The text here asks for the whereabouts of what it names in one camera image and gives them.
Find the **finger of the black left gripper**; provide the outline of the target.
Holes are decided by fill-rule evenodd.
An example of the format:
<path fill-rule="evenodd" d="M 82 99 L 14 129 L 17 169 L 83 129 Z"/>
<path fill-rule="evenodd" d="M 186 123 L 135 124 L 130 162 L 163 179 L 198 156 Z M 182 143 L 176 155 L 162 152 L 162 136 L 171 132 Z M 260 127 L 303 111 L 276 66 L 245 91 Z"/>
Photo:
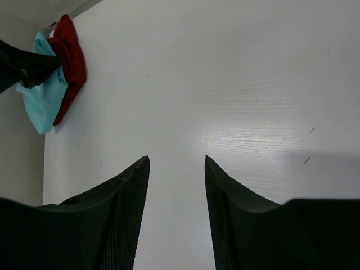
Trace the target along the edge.
<path fill-rule="evenodd" d="M 25 88 L 38 86 L 60 66 L 56 56 L 24 51 L 1 41 L 1 92 L 16 83 Z"/>

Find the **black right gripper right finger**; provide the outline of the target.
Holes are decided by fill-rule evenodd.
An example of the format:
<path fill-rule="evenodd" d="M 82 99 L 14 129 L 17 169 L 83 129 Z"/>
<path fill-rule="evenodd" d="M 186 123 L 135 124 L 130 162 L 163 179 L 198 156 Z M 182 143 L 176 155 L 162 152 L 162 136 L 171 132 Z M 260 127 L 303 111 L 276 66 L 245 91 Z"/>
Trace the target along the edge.
<path fill-rule="evenodd" d="M 217 269 L 358 269 L 359 200 L 268 200 L 205 158 Z"/>

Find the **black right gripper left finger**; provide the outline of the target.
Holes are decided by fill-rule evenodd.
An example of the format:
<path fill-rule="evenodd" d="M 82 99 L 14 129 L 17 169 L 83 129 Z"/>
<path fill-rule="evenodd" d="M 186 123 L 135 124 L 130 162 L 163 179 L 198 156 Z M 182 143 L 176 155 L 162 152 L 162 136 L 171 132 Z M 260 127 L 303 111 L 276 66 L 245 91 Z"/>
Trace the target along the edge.
<path fill-rule="evenodd" d="M 1 199 L 1 268 L 132 269 L 149 176 L 143 156 L 60 204 Z"/>

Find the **teal t shirt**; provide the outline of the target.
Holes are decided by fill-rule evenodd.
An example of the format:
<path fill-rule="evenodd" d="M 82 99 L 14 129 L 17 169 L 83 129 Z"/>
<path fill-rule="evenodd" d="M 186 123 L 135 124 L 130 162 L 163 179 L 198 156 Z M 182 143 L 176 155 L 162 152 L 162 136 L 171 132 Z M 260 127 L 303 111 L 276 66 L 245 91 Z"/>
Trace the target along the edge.
<path fill-rule="evenodd" d="M 47 36 L 41 31 L 36 34 L 30 52 L 56 56 Z M 21 83 L 17 85 L 16 90 L 22 93 L 29 119 L 39 134 L 44 135 L 52 129 L 67 87 L 62 65 L 40 85 L 33 88 L 25 88 Z"/>

